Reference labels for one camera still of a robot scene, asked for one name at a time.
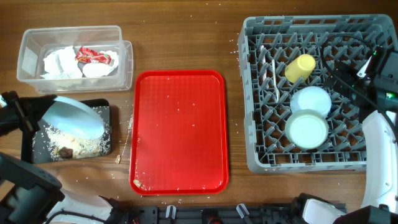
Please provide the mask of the yellow plastic cup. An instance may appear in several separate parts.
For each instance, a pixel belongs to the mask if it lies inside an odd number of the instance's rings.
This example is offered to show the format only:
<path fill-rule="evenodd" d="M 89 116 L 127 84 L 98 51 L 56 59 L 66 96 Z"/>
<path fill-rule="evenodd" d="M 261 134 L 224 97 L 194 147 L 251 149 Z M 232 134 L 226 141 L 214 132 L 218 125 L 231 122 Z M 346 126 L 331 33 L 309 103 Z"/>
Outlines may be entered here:
<path fill-rule="evenodd" d="M 303 54 L 289 63 L 285 68 L 285 77 L 291 83 L 297 83 L 302 78 L 304 82 L 313 72 L 316 60 L 309 54 Z"/>

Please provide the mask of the light blue dinner plate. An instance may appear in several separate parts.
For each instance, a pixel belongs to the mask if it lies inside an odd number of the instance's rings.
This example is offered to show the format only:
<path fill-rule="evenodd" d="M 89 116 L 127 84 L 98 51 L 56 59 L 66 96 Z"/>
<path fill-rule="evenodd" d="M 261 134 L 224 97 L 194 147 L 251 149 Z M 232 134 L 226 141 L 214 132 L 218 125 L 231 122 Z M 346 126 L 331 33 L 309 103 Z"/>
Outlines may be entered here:
<path fill-rule="evenodd" d="M 96 139 L 104 133 L 104 121 L 89 106 L 71 98 L 56 96 L 42 119 L 61 130 L 82 139 Z"/>

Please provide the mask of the brown food scraps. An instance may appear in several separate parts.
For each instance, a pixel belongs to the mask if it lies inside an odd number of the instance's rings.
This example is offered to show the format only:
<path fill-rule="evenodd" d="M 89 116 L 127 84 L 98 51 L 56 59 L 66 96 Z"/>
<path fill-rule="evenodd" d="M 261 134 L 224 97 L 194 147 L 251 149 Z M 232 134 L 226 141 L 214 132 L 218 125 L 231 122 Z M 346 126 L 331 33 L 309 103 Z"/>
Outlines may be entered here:
<path fill-rule="evenodd" d="M 53 161 L 82 159 L 107 155 L 111 150 L 111 136 L 106 130 L 100 138 L 82 139 L 49 126 L 45 128 L 45 148 Z"/>

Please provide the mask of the red snack wrapper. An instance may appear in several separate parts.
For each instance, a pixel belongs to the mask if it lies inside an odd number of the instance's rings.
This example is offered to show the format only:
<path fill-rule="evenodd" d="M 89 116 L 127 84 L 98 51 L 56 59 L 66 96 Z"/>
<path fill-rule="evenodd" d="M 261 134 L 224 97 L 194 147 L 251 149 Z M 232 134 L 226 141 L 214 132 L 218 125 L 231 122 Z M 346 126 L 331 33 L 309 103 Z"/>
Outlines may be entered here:
<path fill-rule="evenodd" d="M 103 63 L 109 65 L 112 58 L 108 54 L 96 52 L 89 48 L 80 47 L 75 55 L 75 60 L 82 63 Z"/>

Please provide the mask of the white napkin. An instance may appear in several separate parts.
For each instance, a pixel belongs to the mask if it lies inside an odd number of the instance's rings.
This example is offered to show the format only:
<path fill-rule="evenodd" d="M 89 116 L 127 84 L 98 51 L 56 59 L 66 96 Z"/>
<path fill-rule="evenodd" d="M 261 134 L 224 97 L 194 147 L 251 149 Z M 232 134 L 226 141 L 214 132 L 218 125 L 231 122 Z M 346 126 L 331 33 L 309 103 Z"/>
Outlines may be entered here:
<path fill-rule="evenodd" d="M 73 46 L 56 50 L 43 59 L 44 79 L 76 79 L 76 78 L 98 78 L 108 76 L 119 65 L 119 55 L 117 52 L 96 51 L 111 56 L 112 60 L 109 65 L 103 63 L 82 63 L 75 60 L 75 51 Z"/>

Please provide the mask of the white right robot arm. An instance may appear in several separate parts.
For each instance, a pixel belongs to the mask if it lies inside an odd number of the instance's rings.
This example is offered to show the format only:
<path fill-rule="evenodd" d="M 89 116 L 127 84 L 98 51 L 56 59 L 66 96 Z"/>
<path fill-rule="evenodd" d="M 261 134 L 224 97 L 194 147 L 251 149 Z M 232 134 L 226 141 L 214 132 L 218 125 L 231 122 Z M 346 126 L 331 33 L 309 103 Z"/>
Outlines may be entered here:
<path fill-rule="evenodd" d="M 361 209 L 341 213 L 332 204 L 312 197 L 297 202 L 307 223 L 397 223 L 397 84 L 383 83 L 388 71 L 397 71 L 397 51 L 376 47 L 362 79 L 364 91 L 342 84 L 341 92 L 359 107 L 366 140 L 366 189 Z"/>

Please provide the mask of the green small plate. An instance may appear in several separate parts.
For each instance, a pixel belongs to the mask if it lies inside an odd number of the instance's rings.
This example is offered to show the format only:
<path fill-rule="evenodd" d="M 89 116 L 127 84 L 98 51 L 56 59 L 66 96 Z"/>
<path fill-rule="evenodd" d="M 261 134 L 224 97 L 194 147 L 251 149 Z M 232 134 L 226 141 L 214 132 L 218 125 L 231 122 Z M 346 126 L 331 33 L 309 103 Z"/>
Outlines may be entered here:
<path fill-rule="evenodd" d="M 303 150 L 321 146 L 328 137 L 326 119 L 314 110 L 298 110 L 286 121 L 285 135 L 296 147 Z"/>

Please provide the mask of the light blue bowl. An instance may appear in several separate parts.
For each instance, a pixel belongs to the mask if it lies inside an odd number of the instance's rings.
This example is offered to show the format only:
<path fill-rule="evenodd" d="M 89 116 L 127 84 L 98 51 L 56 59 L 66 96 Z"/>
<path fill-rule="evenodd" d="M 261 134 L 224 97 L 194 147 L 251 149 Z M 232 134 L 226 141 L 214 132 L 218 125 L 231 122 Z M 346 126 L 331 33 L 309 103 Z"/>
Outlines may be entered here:
<path fill-rule="evenodd" d="M 299 110 L 314 110 L 326 118 L 331 110 L 331 98 L 324 89 L 309 86 L 292 95 L 290 109 L 292 113 Z"/>

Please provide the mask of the white plastic fork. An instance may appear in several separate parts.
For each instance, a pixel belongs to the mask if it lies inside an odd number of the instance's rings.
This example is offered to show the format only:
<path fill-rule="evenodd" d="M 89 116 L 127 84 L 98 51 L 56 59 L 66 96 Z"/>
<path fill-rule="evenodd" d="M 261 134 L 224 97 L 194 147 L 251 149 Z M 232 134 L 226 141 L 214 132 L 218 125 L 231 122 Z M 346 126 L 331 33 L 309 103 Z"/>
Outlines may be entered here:
<path fill-rule="evenodd" d="M 261 85 L 263 86 L 267 79 L 266 48 L 263 45 L 260 46 L 259 63 L 261 66 L 260 69 Z"/>

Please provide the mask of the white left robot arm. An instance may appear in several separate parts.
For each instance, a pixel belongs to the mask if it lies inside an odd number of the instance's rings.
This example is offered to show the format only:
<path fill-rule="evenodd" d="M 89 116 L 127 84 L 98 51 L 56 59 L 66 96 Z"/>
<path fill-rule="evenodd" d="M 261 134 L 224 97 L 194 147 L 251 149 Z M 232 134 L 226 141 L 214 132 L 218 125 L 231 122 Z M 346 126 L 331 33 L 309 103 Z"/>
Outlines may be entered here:
<path fill-rule="evenodd" d="M 39 121 L 79 137 L 104 133 L 101 117 L 86 104 L 57 95 L 21 98 L 1 93 L 1 135 L 20 129 L 21 158 L 1 154 L 1 182 L 13 187 L 1 199 L 1 223 L 134 223 L 134 216 L 113 198 L 85 197 L 62 188 L 47 171 L 32 164 L 32 138 Z"/>

